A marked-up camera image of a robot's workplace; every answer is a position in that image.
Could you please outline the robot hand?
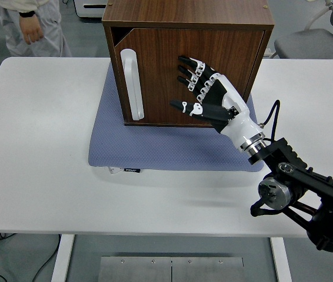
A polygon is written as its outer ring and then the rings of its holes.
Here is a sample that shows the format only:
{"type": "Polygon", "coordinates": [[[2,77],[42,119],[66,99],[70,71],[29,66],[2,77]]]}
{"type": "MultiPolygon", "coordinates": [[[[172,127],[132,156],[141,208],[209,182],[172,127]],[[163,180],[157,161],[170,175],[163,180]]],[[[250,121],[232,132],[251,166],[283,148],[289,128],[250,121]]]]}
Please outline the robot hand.
{"type": "Polygon", "coordinates": [[[228,136],[236,149],[250,156],[266,147],[262,129],[251,118],[247,104],[228,78],[206,63],[179,56],[178,70],[184,76],[178,81],[194,94],[197,101],[173,100],[170,105],[190,117],[210,123],[214,129],[228,136]]]}

